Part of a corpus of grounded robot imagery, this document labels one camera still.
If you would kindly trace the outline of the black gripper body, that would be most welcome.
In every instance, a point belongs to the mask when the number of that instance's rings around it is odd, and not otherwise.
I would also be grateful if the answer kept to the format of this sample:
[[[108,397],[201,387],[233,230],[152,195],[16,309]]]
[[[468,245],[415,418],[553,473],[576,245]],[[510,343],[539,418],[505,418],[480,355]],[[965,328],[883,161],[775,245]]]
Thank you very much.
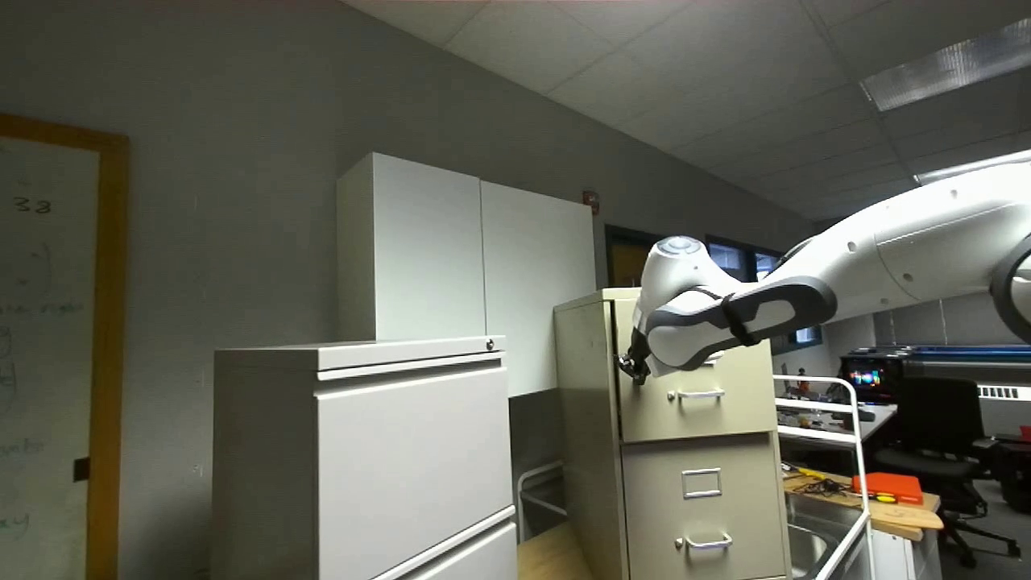
[[[652,357],[649,338],[643,331],[631,331],[631,343],[618,357],[618,371],[629,373],[635,387],[643,387],[652,373],[649,357]]]

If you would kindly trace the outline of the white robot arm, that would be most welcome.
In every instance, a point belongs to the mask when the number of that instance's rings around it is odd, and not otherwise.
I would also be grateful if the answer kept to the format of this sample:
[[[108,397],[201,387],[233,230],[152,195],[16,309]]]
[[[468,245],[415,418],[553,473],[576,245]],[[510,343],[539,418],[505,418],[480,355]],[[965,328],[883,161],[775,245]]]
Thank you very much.
[[[1005,161],[879,199],[738,282],[694,237],[652,245],[618,369],[695,371],[713,355],[911,304],[985,290],[1031,338],[1031,164]]]

